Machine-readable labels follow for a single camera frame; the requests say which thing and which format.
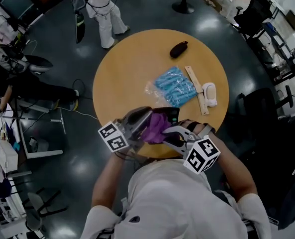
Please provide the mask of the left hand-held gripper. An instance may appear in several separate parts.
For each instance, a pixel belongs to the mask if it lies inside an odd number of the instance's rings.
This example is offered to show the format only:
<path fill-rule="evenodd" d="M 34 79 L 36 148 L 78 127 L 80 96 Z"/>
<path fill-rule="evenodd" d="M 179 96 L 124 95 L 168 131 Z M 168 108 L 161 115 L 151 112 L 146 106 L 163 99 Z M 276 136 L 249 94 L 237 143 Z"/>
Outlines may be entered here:
<path fill-rule="evenodd" d="M 141 135 L 152 114 L 151 107 L 133 109 L 123 118 L 108 122 L 98 130 L 98 134 L 111 152 L 133 150 L 137 153 L 144 145 Z"/>

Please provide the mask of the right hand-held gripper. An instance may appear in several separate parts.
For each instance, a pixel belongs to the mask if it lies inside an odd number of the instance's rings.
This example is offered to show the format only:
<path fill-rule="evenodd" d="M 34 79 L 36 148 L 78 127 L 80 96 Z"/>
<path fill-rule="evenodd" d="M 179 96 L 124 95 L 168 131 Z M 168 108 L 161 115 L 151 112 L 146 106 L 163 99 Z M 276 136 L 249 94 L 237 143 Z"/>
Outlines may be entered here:
<path fill-rule="evenodd" d="M 181 137 L 187 137 L 189 131 L 181 125 L 176 125 L 167 128 L 162 134 L 166 136 L 179 135 Z M 186 154 L 187 147 L 184 140 L 165 139 L 164 144 L 182 156 Z M 193 142 L 183 166 L 195 174 L 201 174 L 213 166 L 220 154 L 220 150 L 212 141 L 209 134 L 207 134 L 202 139 Z"/>

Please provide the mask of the person's right hand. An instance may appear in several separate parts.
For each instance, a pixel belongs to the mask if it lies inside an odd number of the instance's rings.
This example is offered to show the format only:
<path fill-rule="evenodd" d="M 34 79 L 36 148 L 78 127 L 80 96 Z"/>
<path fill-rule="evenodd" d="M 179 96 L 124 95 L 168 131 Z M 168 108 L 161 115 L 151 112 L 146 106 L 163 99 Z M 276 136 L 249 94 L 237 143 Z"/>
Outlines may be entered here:
<path fill-rule="evenodd" d="M 203 139 L 206 135 L 215 135 L 215 128 L 208 123 L 200 123 L 194 120 L 186 119 L 179 122 L 179 125 L 194 133 L 199 139 Z"/>

